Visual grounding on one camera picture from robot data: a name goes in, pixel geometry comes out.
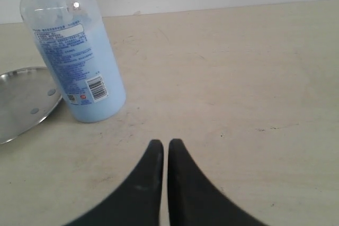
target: light blue bottle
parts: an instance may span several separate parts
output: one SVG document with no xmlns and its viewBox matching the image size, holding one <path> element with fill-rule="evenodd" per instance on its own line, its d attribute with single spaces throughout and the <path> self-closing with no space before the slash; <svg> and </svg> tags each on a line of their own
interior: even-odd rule
<svg viewBox="0 0 339 226">
<path fill-rule="evenodd" d="M 96 0 L 21 0 L 20 12 L 73 116 L 116 114 L 126 93 Z"/>
</svg>

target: stainless steel plate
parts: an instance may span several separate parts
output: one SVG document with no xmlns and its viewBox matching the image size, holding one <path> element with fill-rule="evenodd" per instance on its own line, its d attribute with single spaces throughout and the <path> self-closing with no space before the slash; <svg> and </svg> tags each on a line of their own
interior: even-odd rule
<svg viewBox="0 0 339 226">
<path fill-rule="evenodd" d="M 0 144 L 39 124 L 60 101 L 60 91 L 46 67 L 0 75 Z"/>
</svg>

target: qr code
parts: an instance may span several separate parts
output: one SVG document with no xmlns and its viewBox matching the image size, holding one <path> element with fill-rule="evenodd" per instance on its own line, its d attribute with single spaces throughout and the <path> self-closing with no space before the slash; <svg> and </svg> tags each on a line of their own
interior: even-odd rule
<svg viewBox="0 0 339 226">
<path fill-rule="evenodd" d="M 67 95 L 70 103 L 78 104 L 74 95 Z"/>
</svg>

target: beige tabletop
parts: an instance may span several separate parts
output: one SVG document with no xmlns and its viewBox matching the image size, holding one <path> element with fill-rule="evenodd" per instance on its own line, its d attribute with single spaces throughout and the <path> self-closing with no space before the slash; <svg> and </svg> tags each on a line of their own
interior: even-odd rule
<svg viewBox="0 0 339 226">
<path fill-rule="evenodd" d="M 271 226 L 339 225 L 339 0 L 105 19 L 127 102 L 99 123 L 62 103 L 0 146 L 0 225 L 57 226 L 104 199 L 150 139 Z M 0 73 L 43 66 L 0 26 Z M 168 226 L 166 187 L 161 221 Z"/>
</svg>

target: blue liquid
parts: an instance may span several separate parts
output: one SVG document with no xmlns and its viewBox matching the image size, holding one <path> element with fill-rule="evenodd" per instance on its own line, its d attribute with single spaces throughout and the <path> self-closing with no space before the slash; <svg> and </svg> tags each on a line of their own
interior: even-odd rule
<svg viewBox="0 0 339 226">
<path fill-rule="evenodd" d="M 97 23 L 95 27 L 85 30 L 86 37 L 92 48 L 95 66 L 86 66 L 86 69 L 91 73 L 100 71 L 102 78 L 105 82 L 106 90 L 108 91 L 108 97 L 87 105 L 72 104 L 67 97 L 61 83 L 53 71 L 53 68 L 41 50 L 39 43 L 37 42 L 38 49 L 44 59 L 48 69 L 51 72 L 55 82 L 61 90 L 64 100 L 66 101 L 72 115 L 79 121 L 85 123 L 98 122 L 107 119 L 115 115 L 119 109 L 122 108 L 126 101 L 126 92 L 123 86 L 123 82 L 119 73 L 118 65 L 112 52 L 108 36 L 104 24 Z"/>
</svg>

